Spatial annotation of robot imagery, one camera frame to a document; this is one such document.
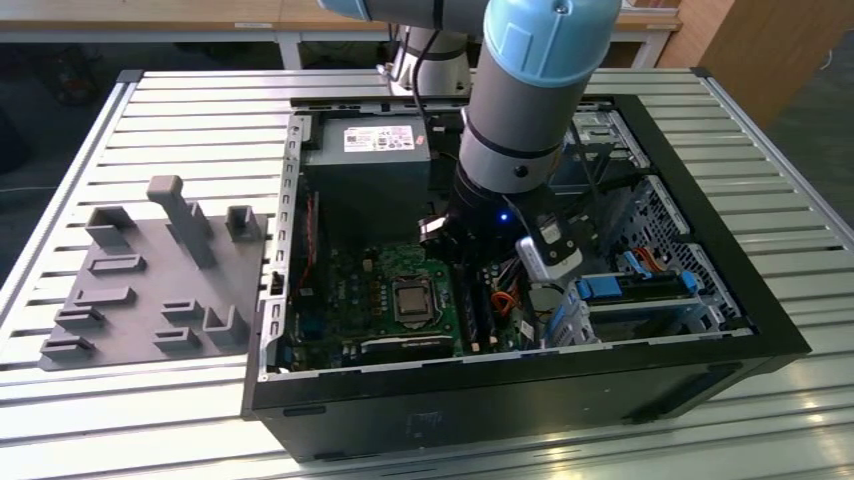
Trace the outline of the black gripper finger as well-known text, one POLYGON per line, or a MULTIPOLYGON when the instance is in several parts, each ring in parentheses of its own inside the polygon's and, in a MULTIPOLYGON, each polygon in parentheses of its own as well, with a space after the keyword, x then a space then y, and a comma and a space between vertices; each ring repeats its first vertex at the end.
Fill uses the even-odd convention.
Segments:
POLYGON ((427 258, 455 263, 459 242, 455 222, 447 215, 429 216, 419 220, 419 244, 427 258))

